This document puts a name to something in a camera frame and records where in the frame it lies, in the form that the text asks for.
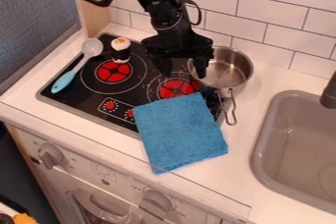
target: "red burner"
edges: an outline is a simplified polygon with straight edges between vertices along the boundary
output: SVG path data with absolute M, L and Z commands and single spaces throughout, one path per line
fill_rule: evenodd
M 189 95 L 200 91 L 201 84 L 197 81 L 188 82 L 181 79 L 171 79 L 161 84 L 159 88 L 162 99 Z
M 131 65 L 129 63 L 115 63 L 108 61 L 97 69 L 98 78 L 106 83 L 119 83 L 128 78 L 131 74 Z

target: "white spatula head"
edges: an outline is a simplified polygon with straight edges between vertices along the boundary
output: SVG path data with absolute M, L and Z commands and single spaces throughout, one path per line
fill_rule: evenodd
M 103 51 L 103 44 L 96 38 L 87 39 L 82 45 L 82 52 L 85 56 L 92 57 L 100 55 Z

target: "tile backsplash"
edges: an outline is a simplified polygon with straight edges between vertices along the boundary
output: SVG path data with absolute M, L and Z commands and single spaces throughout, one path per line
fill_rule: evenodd
M 194 0 L 195 31 L 253 60 L 330 78 L 336 70 L 336 0 Z M 196 9 L 189 7 L 191 19 Z M 137 0 L 115 0 L 111 21 L 155 32 Z

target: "blue handle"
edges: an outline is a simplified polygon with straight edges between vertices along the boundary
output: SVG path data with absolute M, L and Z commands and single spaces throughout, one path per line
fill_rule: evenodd
M 76 73 L 73 71 L 69 71 L 60 77 L 56 83 L 51 87 L 52 93 L 57 93 L 65 88 L 75 77 Z

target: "faucet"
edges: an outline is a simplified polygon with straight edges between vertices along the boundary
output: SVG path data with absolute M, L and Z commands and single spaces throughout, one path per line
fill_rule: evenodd
M 319 102 L 328 109 L 336 109 L 336 72 L 324 89 Z

